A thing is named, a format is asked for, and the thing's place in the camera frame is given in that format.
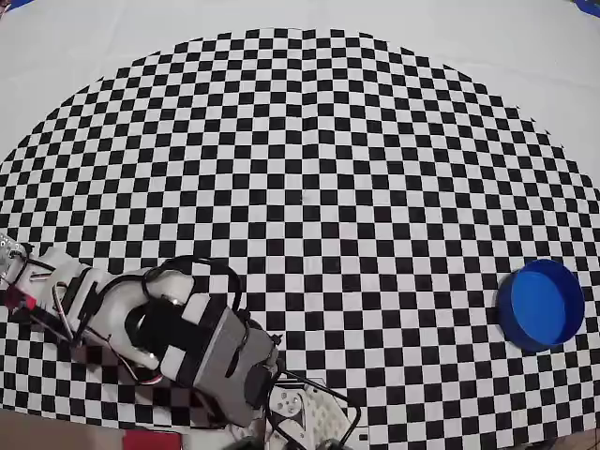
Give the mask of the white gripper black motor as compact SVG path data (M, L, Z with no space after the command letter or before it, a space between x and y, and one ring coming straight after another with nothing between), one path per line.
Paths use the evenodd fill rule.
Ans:
M8 300L9 323L33 323L59 338L98 338L87 308L101 273L55 248L34 256L28 247L8 252L8 282L1 299Z

